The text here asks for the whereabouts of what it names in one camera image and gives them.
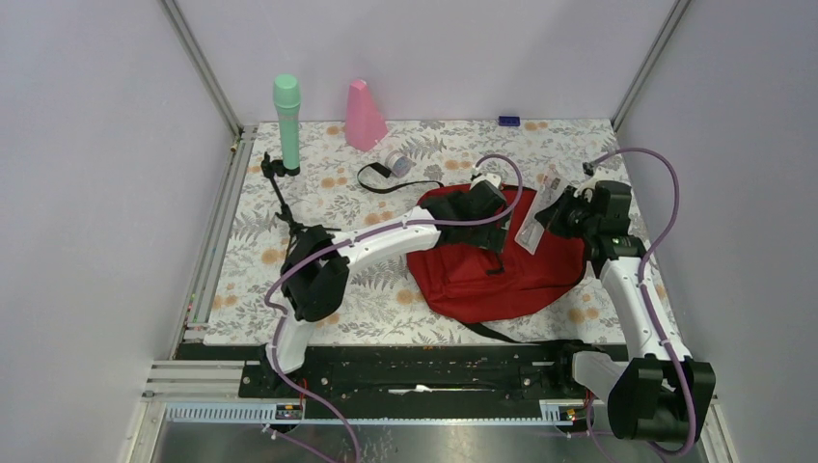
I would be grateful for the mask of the clear glitter jar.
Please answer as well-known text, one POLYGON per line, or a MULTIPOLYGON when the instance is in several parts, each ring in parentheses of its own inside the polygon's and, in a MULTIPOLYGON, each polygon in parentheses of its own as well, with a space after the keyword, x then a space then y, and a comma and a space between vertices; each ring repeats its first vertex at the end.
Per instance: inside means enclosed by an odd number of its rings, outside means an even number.
POLYGON ((405 177, 413 167, 413 161, 399 150, 393 150, 383 159, 390 177, 405 177))

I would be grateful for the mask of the clear packaged stationery card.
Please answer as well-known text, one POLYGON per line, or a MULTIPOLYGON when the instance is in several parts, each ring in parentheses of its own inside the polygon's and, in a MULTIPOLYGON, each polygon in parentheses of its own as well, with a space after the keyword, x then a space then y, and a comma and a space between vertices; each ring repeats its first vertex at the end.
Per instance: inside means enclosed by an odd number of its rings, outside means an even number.
POLYGON ((515 242, 529 254, 535 254, 546 230, 535 218, 536 214, 555 205, 567 185, 568 181, 557 170, 555 165, 550 166, 537 182, 538 188, 532 199, 531 206, 515 236, 515 242))

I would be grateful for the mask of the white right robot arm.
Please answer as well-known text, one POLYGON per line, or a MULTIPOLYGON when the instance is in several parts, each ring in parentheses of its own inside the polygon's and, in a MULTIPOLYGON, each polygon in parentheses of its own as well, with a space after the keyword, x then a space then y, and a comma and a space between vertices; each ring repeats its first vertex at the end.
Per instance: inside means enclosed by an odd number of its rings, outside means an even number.
POLYGON ((631 201, 630 186, 614 180, 586 188, 545 186, 535 196, 533 220, 554 236, 582 240, 586 262, 613 302, 629 355, 622 366, 582 348, 555 368, 553 382, 568 397, 586 389, 599 397, 619 439, 688 449, 700 435, 716 376, 670 329, 647 250, 630 233, 631 201))

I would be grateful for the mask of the small blue block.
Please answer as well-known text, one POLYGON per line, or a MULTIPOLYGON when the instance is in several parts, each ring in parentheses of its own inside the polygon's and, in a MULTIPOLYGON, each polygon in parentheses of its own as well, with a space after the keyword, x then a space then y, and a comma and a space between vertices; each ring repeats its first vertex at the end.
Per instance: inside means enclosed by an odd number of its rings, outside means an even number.
POLYGON ((499 126, 520 126, 521 119, 517 116, 499 116, 498 117, 498 125, 499 126))

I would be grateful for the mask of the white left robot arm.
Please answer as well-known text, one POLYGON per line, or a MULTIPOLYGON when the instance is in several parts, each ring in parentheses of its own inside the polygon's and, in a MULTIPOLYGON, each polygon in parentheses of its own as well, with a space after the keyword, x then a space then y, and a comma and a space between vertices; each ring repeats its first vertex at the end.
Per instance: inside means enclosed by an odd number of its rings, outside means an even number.
POLYGON ((265 346, 269 363, 262 384, 277 396, 293 393, 299 368, 317 321, 341 305, 349 278, 395 256, 449 245, 467 245, 499 254, 513 209, 496 175, 480 175, 470 185, 434 196, 381 225, 356 231, 303 231, 271 291, 286 303, 272 340, 265 346))

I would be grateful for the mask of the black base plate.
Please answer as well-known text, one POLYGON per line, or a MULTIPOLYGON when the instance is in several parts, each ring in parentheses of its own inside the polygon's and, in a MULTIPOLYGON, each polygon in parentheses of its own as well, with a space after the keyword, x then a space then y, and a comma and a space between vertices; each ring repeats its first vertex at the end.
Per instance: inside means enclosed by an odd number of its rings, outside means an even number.
POLYGON ((238 396, 301 408, 306 418, 348 420, 535 419, 542 402, 586 404, 560 373, 567 340, 542 344, 310 346, 290 387, 260 346, 186 343, 182 361, 237 361, 238 396))

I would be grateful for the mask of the pink cone block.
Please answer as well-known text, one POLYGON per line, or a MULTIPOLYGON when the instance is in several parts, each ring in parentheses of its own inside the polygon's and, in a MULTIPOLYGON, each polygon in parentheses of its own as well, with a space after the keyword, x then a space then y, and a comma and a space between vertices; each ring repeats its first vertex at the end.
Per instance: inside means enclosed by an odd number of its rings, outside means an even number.
POLYGON ((389 132, 369 86, 363 79, 356 79, 349 86, 344 127, 346 143, 360 151, 372 150, 389 132))

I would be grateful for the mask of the green toy microphone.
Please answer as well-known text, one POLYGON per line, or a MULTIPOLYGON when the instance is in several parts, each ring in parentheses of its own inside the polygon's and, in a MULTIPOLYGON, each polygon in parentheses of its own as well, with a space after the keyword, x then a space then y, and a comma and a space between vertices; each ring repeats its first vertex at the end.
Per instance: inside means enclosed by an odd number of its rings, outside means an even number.
POLYGON ((283 165, 288 174, 297 175, 300 172, 301 90, 294 75, 279 74, 275 77, 273 103, 278 116, 283 165))

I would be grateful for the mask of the floral table mat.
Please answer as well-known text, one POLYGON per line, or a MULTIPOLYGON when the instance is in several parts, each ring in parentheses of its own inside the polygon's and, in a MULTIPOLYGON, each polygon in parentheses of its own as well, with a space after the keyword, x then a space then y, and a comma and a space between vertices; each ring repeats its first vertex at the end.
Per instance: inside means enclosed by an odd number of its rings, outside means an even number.
MULTIPOLYGON (((212 298, 208 345, 272 338, 280 314, 264 299, 280 276, 288 244, 286 224, 277 216, 281 203, 304 224, 351 231, 408 211, 437 183, 467 181, 477 161, 505 181, 521 177, 534 188, 552 165, 579 182, 585 161, 617 147, 605 119, 526 120, 517 127, 488 120, 391 122, 388 136, 368 152, 346 143, 339 122, 303 123, 299 135, 300 174, 272 186, 260 163, 265 154, 278 154, 279 128, 258 128, 212 298), (383 164, 393 150, 413 161, 405 177, 390 177, 383 164)), ((481 337, 431 311, 404 259, 394 258, 352 276, 341 307, 317 323, 311 342, 479 344, 481 337)))

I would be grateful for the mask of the red backpack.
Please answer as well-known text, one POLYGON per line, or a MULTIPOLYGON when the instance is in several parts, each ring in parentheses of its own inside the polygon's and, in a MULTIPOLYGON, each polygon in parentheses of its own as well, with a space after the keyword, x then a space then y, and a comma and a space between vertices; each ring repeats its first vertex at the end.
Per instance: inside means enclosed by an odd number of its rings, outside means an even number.
POLYGON ((509 338, 488 328, 491 321, 539 312, 585 276, 585 245, 579 238, 545 233, 534 252, 517 244, 535 192, 507 185, 504 196, 516 203, 503 220, 471 231, 443 231, 442 246, 406 257, 428 307, 486 338, 509 338))

